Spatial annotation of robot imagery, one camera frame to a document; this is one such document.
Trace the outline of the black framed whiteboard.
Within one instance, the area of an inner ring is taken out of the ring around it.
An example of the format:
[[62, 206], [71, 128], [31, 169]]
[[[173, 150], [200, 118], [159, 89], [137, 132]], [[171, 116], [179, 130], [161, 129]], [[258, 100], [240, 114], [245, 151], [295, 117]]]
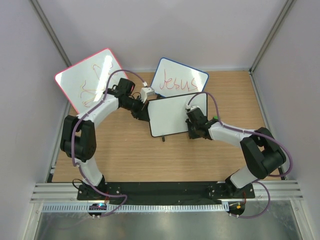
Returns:
[[148, 103], [150, 135], [154, 138], [188, 132], [186, 105], [199, 107], [206, 116], [208, 98], [202, 93], [189, 93], [150, 100]]

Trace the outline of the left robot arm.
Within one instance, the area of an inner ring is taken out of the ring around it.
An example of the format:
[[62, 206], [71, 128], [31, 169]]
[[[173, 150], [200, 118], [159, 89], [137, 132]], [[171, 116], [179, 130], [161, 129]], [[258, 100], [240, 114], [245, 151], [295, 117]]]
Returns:
[[83, 184], [89, 188], [88, 194], [95, 200], [101, 200], [107, 193], [105, 178], [94, 157], [97, 149], [96, 128], [119, 108], [130, 111], [137, 120], [150, 121], [147, 96], [154, 91], [145, 83], [140, 96], [134, 98], [134, 88], [131, 80], [121, 78], [88, 111], [77, 116], [68, 115], [64, 119], [60, 149], [71, 158], [72, 165], [79, 168]]

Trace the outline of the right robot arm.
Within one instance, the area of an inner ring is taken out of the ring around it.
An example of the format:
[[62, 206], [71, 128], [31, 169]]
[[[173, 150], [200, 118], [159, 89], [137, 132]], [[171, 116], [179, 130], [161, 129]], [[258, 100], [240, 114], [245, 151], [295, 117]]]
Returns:
[[220, 141], [242, 150], [245, 166], [225, 180], [225, 192], [231, 198], [237, 198], [245, 187], [265, 179], [287, 160], [280, 144], [265, 127], [249, 130], [236, 128], [216, 118], [209, 120], [198, 106], [188, 108], [186, 115], [190, 139]]

